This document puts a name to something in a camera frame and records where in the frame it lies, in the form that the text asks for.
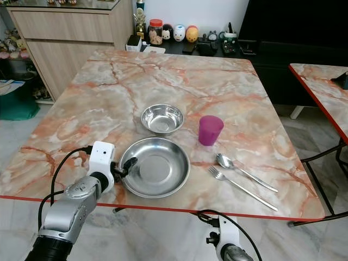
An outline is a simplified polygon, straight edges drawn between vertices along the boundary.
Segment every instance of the metal bowl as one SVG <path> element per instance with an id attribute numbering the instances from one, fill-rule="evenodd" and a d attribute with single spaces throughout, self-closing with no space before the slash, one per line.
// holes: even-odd
<path id="1" fill-rule="evenodd" d="M 147 138 L 130 146 L 122 155 L 119 167 L 131 157 L 138 162 L 123 179 L 125 187 L 145 198 L 160 198 L 178 191 L 187 181 L 190 160 L 174 142 L 164 138 Z"/>
<path id="2" fill-rule="evenodd" d="M 148 107 L 141 115 L 141 123 L 148 130 L 168 135 L 182 126 L 184 117 L 181 111 L 171 105 L 157 104 Z"/>

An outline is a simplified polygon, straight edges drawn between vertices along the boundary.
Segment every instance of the red jar lid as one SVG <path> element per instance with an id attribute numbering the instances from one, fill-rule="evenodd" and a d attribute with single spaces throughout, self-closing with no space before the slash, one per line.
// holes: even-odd
<path id="1" fill-rule="evenodd" d="M 150 20 L 150 26 L 161 27 L 162 25 L 163 25 L 163 22 L 161 19 L 151 19 Z"/>

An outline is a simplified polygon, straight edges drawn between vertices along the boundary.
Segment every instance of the red table edge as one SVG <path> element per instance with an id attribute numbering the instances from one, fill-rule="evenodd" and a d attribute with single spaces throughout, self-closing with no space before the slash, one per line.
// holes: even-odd
<path id="1" fill-rule="evenodd" d="M 41 198 L 29 198 L 29 197 L 15 197 L 15 196 L 2 196 L 0 198 L 9 199 L 9 200 L 23 200 L 23 201 L 34 201 L 41 202 Z M 190 210 L 190 209 L 177 209 L 177 208 L 159 208 L 159 207 L 147 207 L 147 206 L 132 206 L 132 205 L 121 205 L 121 204 L 108 204 L 108 203 L 98 203 L 97 206 L 102 207 L 113 207 L 113 208 L 134 208 L 134 209 L 144 209 L 144 210 L 162 210 L 162 211 L 170 211 L 170 212 L 184 212 L 196 214 L 199 210 Z M 290 217 L 282 217 L 282 216 L 262 216 L 262 215 L 249 215 L 249 214 L 236 214 L 236 213 L 225 213 L 223 214 L 228 216 L 242 216 L 247 218 L 257 218 L 257 219 L 274 219 L 274 220 L 285 220 L 285 221 L 320 221 L 325 216 L 318 219 L 304 219 L 304 218 L 290 218 Z"/>
<path id="2" fill-rule="evenodd" d="M 293 75 L 297 78 L 297 80 L 300 81 L 302 86 L 305 88 L 305 90 L 309 93 L 309 95 L 312 97 L 312 99 L 315 101 L 315 103 L 318 105 L 318 107 L 321 109 L 321 111 L 325 114 L 325 116 L 331 121 L 332 125 L 337 130 L 340 137 L 344 140 L 346 144 L 348 144 L 348 137 L 346 134 L 341 130 L 341 128 L 338 126 L 338 124 L 335 122 L 333 117 L 330 115 L 330 113 L 325 109 L 325 107 L 321 104 L 321 102 L 318 100 L 318 98 L 314 95 L 314 93 L 311 91 L 311 89 L 307 86 L 307 84 L 302 80 L 301 76 L 295 71 L 295 69 L 292 67 L 291 64 L 289 64 L 289 69 L 293 73 Z"/>

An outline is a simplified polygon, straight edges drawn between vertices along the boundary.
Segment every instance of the metal fork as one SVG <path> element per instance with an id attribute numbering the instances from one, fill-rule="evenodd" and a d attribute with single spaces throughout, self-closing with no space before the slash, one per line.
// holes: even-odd
<path id="1" fill-rule="evenodd" d="M 262 198 L 256 196 L 254 193 L 251 193 L 250 191 L 248 191 L 247 189 L 243 188 L 241 185 L 237 184 L 236 182 L 232 181 L 231 179 L 227 178 L 223 173 L 218 171 L 215 167 L 210 166 L 209 167 L 209 171 L 210 171 L 211 174 L 214 175 L 214 177 L 216 179 L 218 179 L 220 181 L 227 180 L 227 181 L 231 182 L 233 185 L 235 185 L 236 187 L 240 188 L 242 191 L 244 191 L 245 193 L 249 194 L 250 196 L 252 196 L 256 200 L 258 200 L 262 204 L 265 204 L 267 207 L 273 209 L 274 211 L 278 211 L 278 208 L 276 208 L 275 206 L 271 205 L 270 203 L 264 201 Z"/>

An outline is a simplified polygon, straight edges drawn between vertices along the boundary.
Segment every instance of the pink cup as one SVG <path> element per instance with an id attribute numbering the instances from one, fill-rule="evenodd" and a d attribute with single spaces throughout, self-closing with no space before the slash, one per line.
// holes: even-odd
<path id="1" fill-rule="evenodd" d="M 207 115 L 200 119 L 198 140 L 205 146 L 213 145 L 223 129 L 223 121 L 215 116 Z"/>

